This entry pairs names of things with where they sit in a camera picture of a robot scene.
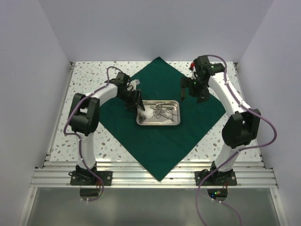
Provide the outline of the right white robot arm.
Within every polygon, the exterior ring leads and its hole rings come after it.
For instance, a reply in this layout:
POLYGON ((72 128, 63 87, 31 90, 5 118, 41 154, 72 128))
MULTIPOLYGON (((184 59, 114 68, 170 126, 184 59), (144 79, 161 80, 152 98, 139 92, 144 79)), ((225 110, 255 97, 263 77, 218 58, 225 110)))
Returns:
POLYGON ((249 113, 250 106, 239 96, 228 78, 226 63, 213 64, 208 55, 203 55, 193 60, 189 70, 192 76, 181 79, 181 100, 185 99, 185 93, 188 92, 198 103, 205 102, 209 100, 209 89, 212 89, 228 117, 222 129, 222 150, 210 170, 200 173, 203 181, 223 185, 232 177, 239 148, 256 139, 261 113, 259 110, 249 113))

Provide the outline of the white paper strip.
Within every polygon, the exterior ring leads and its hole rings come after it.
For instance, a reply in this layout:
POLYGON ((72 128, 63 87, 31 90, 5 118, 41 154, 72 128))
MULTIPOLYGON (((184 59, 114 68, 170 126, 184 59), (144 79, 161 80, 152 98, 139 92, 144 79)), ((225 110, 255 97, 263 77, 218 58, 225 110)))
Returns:
POLYGON ((166 125, 166 124, 172 124, 173 122, 171 120, 165 120, 163 122, 161 122, 162 125, 166 125))

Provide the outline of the stainless steel tray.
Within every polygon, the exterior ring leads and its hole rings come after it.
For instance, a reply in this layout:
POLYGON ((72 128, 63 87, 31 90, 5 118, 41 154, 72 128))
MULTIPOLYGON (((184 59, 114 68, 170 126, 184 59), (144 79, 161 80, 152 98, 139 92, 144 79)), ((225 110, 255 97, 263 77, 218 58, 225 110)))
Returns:
POLYGON ((181 122, 180 105, 175 100, 143 100, 145 110, 137 109, 140 126, 176 126, 181 122))

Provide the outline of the green surgical drape cloth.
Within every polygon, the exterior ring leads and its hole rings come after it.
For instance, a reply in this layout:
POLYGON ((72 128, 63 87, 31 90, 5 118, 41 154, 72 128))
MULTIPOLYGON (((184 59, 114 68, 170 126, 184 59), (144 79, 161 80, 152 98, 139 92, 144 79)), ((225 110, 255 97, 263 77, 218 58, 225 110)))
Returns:
POLYGON ((181 102, 181 78, 184 75, 157 57, 137 72, 143 100, 175 100, 180 104, 181 122, 176 126, 140 126, 137 112, 127 110, 124 102, 113 98, 100 106, 102 124, 125 149, 161 181, 225 114, 214 96, 197 104, 186 95, 181 102))

